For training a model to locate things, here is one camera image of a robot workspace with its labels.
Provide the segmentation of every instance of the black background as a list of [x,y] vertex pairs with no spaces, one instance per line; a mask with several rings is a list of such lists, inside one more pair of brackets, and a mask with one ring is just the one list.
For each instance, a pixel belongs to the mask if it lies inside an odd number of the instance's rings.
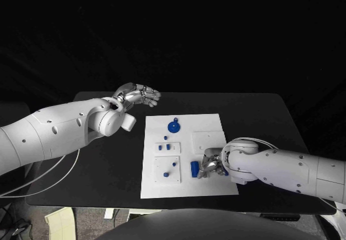
[[315,1],[2,6],[0,100],[32,112],[126,82],[161,92],[276,93],[309,153],[341,160],[344,10]]

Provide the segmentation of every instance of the floor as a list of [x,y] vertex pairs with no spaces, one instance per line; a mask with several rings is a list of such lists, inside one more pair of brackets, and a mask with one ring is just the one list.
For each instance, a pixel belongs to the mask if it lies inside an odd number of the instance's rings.
[[[20,198],[11,204],[8,210],[14,220],[22,218],[31,223],[31,238],[32,240],[48,239],[48,225],[44,221],[44,216],[58,210],[60,207],[38,207],[28,206],[24,199]],[[120,209],[113,219],[103,219],[103,208],[73,208],[74,224],[76,224],[76,239],[93,240],[107,230],[126,222],[128,210]],[[298,222],[278,222],[289,227],[314,235],[317,239],[327,240],[317,219],[312,215],[301,215]],[[21,239],[28,240],[28,230],[21,233]]]

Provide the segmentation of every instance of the black table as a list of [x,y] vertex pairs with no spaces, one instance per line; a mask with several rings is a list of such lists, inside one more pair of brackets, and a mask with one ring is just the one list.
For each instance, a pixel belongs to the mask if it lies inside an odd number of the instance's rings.
[[[102,98],[112,92],[79,92],[74,101]],[[135,105],[128,112],[136,123],[131,132],[119,129],[80,149],[79,160],[64,180],[47,191],[25,198],[35,206],[221,209],[236,212],[331,215],[322,201],[263,184],[237,184],[239,195],[141,199],[145,116],[218,114],[226,141],[257,138],[278,148],[308,153],[283,101],[266,93],[162,93],[158,105]],[[31,184],[28,193],[48,187],[67,172],[76,152],[53,171]],[[58,159],[41,163],[41,174]]]

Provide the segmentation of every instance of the hole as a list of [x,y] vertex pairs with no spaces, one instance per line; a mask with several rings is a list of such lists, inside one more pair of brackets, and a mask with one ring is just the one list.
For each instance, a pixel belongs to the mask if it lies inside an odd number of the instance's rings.
[[51,127],[51,133],[57,134],[57,127],[56,126]]
[[76,124],[77,124],[79,127],[82,126],[82,121],[80,121],[79,118],[76,119]]

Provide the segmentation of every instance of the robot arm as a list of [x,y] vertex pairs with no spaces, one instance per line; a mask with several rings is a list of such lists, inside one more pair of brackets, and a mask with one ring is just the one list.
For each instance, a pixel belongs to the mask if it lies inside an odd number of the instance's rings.
[[125,112],[133,103],[156,105],[161,94],[138,84],[123,86],[112,97],[45,107],[0,127],[0,175],[71,153],[94,139],[109,137],[119,127],[131,131],[135,118]]
[[237,184],[259,179],[280,189],[346,204],[344,161],[279,149],[257,152],[256,143],[247,140],[230,141],[213,159]]

